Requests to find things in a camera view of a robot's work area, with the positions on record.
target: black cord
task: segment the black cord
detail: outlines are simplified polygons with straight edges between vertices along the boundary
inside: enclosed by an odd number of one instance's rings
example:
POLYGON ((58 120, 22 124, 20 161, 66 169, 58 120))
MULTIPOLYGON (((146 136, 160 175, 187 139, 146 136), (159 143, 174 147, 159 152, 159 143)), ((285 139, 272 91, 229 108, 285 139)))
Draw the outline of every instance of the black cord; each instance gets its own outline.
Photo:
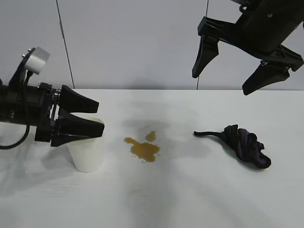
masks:
POLYGON ((29 135, 30 123, 29 123, 29 110, 28 110, 28 101, 27 101, 26 88, 27 88, 27 85, 28 85, 28 82, 29 82, 29 78, 32 75, 33 75, 33 72, 28 71, 27 77, 26 77, 25 82, 24 82, 24 84, 22 86, 22 104, 23 104, 23 109, 24 109, 25 118, 26 118, 26 124, 27 124, 27 127, 25 129, 25 133, 24 133, 24 135, 22 136, 22 138, 18 142, 14 143, 12 145, 7 145, 7 146, 0 145, 0 150, 8 150, 8 149, 12 149, 12 148, 14 148, 16 146, 19 146, 21 143, 24 142, 24 140, 29 135))
POLYGON ((73 74, 72 74, 72 68, 71 68, 70 58, 69 58, 68 51, 67 51, 67 42, 66 42, 66 38, 65 38, 65 33, 63 31, 63 26, 62 26, 62 20, 61 20, 58 0, 56 0, 56 6, 57 6, 58 17, 59 17, 61 35, 62 35, 63 42, 65 44, 65 49, 66 49, 66 57, 67 57, 68 68, 70 69, 72 84, 73 84, 73 88, 75 89, 74 78, 73 78, 73 74))

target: brown liquid spill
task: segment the brown liquid spill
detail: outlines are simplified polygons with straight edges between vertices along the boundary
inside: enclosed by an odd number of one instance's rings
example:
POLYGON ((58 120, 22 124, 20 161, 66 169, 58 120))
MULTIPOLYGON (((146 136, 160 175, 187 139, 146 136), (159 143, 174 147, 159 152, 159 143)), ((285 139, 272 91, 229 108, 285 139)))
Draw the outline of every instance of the brown liquid spill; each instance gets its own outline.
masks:
POLYGON ((155 131, 151 131, 149 134, 147 134, 146 138, 145 138, 148 142, 154 142, 156 139, 156 132, 155 131))
MULTIPOLYGON (((150 132, 146 136, 146 140, 153 142, 156 139, 155 131, 150 132)), ((145 159, 147 162, 155 161, 155 154, 160 151, 160 147, 148 142, 138 142, 135 139, 128 137, 125 138, 126 143, 133 144, 131 153, 135 154, 139 159, 145 159)))

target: black and purple rag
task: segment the black and purple rag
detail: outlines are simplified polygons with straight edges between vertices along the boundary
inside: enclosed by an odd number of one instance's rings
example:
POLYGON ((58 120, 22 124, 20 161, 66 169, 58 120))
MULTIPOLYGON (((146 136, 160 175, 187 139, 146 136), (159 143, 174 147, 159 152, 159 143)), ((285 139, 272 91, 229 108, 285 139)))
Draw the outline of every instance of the black and purple rag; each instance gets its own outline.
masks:
POLYGON ((265 156, 261 150, 264 145, 257 141, 254 133, 246 129, 239 128, 238 125, 228 126, 223 132, 194 132, 195 136, 214 135, 223 140, 236 153, 236 156, 244 161, 251 162, 261 169, 266 169, 271 165, 271 160, 265 156))

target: white paper cup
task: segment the white paper cup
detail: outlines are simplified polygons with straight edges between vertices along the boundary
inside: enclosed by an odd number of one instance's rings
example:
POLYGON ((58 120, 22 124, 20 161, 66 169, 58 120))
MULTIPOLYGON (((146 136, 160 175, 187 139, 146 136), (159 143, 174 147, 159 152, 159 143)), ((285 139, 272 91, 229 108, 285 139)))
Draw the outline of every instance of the white paper cup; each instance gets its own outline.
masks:
MULTIPOLYGON (((98 118, 78 115, 81 118, 103 123, 98 118)), ((103 163, 105 149, 104 133, 102 137, 82 139, 67 143, 74 164, 80 172, 93 172, 98 170, 103 163)))

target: robotic arm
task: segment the robotic arm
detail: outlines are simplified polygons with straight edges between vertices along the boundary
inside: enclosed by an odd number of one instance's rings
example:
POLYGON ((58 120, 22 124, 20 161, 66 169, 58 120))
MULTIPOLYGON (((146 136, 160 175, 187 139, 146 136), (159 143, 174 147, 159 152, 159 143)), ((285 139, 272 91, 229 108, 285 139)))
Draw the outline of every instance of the robotic arm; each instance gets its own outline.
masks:
POLYGON ((219 54, 218 42, 234 45, 261 59, 257 70, 243 84, 248 95, 264 86, 285 81, 289 69, 298 70, 302 57, 281 43, 304 21, 303 0, 233 0, 242 12, 237 22, 204 17, 199 24, 199 53, 192 69, 197 78, 219 54))
POLYGON ((0 80, 0 121, 27 127, 18 142, 1 145, 0 149, 11 149, 21 144, 29 134, 31 125, 37 127, 35 141, 51 142, 51 146, 55 147, 74 140, 102 136, 104 124, 71 114, 96 113, 98 102, 74 92, 66 85, 61 89, 53 89, 52 85, 46 83, 41 83, 39 87, 28 86, 30 77, 38 75, 46 64, 48 52, 34 47, 22 57, 9 84, 2 85, 0 80))

